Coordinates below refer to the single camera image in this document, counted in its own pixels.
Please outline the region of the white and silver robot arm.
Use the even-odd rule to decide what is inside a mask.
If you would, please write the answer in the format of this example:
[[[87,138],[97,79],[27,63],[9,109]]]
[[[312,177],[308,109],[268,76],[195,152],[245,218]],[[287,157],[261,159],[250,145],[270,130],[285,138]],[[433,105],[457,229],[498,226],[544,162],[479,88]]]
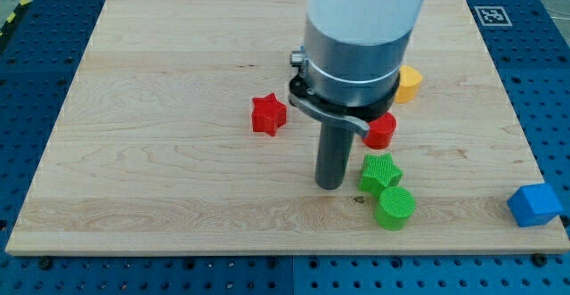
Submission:
[[[360,107],[387,97],[423,0],[306,0],[306,82],[321,98]]]

